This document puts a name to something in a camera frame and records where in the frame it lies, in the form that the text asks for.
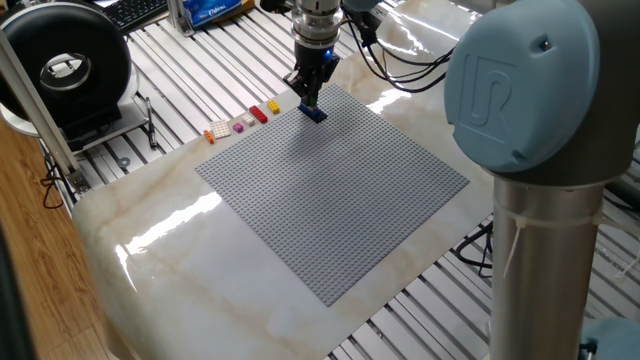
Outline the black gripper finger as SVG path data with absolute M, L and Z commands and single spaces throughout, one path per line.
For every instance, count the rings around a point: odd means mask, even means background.
M 283 82 L 300 97 L 302 103 L 309 102 L 309 85 L 298 70 L 286 74 Z
M 331 78 L 331 73 L 324 69 L 315 70 L 309 80 L 309 104 L 316 105 L 318 103 L 318 95 L 324 83 Z

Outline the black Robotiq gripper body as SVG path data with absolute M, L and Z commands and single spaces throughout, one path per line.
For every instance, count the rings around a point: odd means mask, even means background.
M 310 48 L 295 44 L 296 64 L 294 69 L 306 82 L 328 82 L 341 58 L 334 53 L 334 47 Z

